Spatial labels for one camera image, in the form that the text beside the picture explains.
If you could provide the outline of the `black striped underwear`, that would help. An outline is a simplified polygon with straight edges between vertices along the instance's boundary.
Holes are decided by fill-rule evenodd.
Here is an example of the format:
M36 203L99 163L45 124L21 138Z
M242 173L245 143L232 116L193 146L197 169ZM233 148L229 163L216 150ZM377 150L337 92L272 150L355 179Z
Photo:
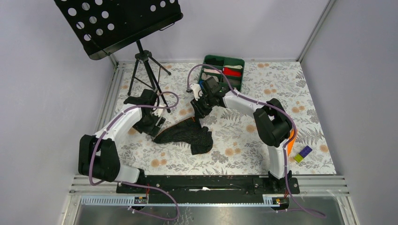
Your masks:
M206 154L213 148L212 131L202 126L200 121L189 117L160 132L154 139L156 144L187 143L191 154Z

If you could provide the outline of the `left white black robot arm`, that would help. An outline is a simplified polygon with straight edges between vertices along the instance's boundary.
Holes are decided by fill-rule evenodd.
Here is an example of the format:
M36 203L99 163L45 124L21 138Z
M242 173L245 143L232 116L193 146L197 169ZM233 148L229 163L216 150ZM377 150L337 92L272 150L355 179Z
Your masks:
M133 128L139 133L155 137L165 118L161 116L163 106L152 110L158 94L153 90L143 90L139 97L128 97L120 112L93 135L84 135L79 143L78 172L81 175L113 182L127 182L135 193L145 188L141 170L123 165L119 159L119 141Z

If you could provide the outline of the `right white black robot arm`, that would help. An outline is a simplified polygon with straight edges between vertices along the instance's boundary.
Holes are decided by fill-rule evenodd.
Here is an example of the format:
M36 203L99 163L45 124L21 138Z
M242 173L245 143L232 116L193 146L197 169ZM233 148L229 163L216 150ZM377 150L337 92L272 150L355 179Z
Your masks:
M251 99L236 89L222 86L213 77L201 84L191 84L187 92L194 96L191 105L198 119L205 118L216 106L237 110L254 119L259 138L268 148L269 187L275 193L283 192L292 176L287 157L294 144L295 125L279 100L273 98L261 102Z

